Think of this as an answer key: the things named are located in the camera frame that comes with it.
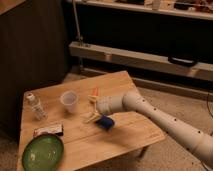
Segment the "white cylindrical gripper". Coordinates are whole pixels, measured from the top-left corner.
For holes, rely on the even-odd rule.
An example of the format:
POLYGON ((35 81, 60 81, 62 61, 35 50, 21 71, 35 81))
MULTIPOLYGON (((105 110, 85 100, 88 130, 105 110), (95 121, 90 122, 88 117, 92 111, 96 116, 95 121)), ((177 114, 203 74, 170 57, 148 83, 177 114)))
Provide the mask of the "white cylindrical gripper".
MULTIPOLYGON (((88 96, 88 99, 91 103, 97 101, 96 107, 99 113, 103 115, 111 115, 117 112, 123 112, 123 97, 122 96, 105 96, 98 99, 99 88, 96 87, 93 89, 92 93, 88 96)), ((85 124, 96 122, 101 118, 101 115, 98 112, 93 112, 89 117, 84 120, 85 124)))

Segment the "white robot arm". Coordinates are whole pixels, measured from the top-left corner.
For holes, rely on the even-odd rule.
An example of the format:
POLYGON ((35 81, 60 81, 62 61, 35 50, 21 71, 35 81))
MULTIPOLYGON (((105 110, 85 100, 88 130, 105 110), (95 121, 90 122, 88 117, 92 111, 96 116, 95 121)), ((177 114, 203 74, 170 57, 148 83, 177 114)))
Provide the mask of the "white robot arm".
POLYGON ((213 169, 213 137, 151 105, 138 91, 105 97, 89 95, 88 100, 94 108, 87 123, 114 113, 137 112, 150 118, 183 148, 213 169))

